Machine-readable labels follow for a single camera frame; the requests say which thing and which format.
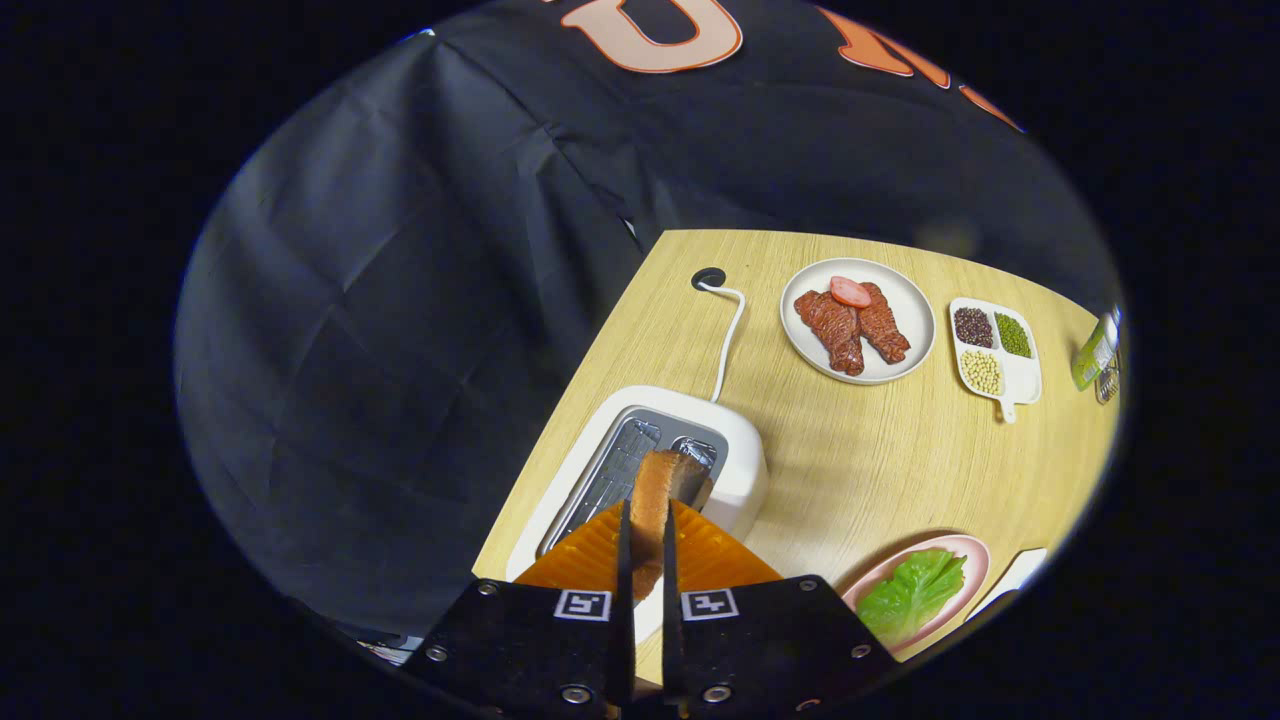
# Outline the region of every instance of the toaster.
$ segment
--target toaster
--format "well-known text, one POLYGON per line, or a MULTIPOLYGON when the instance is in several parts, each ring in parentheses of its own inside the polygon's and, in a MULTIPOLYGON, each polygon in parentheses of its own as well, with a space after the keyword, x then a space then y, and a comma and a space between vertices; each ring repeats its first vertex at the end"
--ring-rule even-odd
MULTIPOLYGON (((671 496, 742 541, 769 484, 760 433, 742 415, 653 386, 611 395, 586 423, 539 500, 507 561, 513 580, 595 514, 631 496, 640 460, 676 450, 708 469, 710 482, 672 487, 671 496)), ((662 628, 662 587, 635 607, 636 643, 662 628)))

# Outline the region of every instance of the black cloth backdrop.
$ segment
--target black cloth backdrop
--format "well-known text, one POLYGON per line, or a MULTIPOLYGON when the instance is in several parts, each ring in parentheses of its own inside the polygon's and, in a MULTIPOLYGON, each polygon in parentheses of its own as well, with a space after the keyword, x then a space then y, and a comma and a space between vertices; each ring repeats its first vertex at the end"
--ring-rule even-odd
MULTIPOLYGON (((570 4, 484 5, 334 83, 227 188, 178 307, 178 407, 283 593, 422 634, 666 229, 968 228, 975 261, 1119 300, 1068 182, 963 77, 847 63, 804 3, 723 5, 742 47, 672 74, 613 65, 561 27, 570 4)), ((658 42, 691 32, 668 3, 627 12, 658 42)))

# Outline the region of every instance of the lettuce leaf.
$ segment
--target lettuce leaf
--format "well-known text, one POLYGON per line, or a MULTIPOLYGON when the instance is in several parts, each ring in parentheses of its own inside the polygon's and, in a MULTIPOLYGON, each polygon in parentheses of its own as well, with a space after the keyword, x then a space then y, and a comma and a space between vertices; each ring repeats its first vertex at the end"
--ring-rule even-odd
POLYGON ((884 647, 911 639, 964 587, 965 560, 948 550, 913 552, 858 601, 858 619, 884 647))

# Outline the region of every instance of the wooden table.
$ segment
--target wooden table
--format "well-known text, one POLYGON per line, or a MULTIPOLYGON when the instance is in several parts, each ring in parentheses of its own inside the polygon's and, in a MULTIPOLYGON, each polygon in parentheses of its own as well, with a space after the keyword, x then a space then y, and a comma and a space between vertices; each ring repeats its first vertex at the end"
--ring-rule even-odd
MULTIPOLYGON (((718 266, 742 291, 721 404, 760 430, 771 486, 746 546, 785 577, 817 573, 844 591, 856 573, 937 530, 973 534, 992 552, 978 596, 906 660, 957 628, 1014 555, 1057 550, 1103 471, 1121 398, 1100 405, 1071 383, 1071 354, 1097 318, 1016 275, 948 255, 832 236, 673 231, 645 259, 547 423, 476 559, 504 578, 516 538, 591 413, 621 387, 653 384, 709 397, 735 302, 690 286, 718 266), (827 258, 864 258, 911 278, 933 306, 937 341, 911 374, 854 386, 818 373, 778 318, 787 281, 827 258), (998 420, 968 392, 947 305, 977 297, 1019 310, 1036 334, 1043 395, 998 420)), ((660 633, 636 650, 637 675, 660 683, 660 633)))

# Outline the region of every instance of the bottle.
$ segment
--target bottle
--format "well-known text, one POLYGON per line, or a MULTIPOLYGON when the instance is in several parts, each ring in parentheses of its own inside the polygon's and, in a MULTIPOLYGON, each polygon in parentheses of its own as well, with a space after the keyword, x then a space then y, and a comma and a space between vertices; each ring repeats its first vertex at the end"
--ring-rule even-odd
POLYGON ((1075 389, 1084 391, 1098 377, 1120 347, 1120 309, 1112 307, 1102 315, 1093 334, 1084 342, 1071 361, 1071 379, 1075 389))

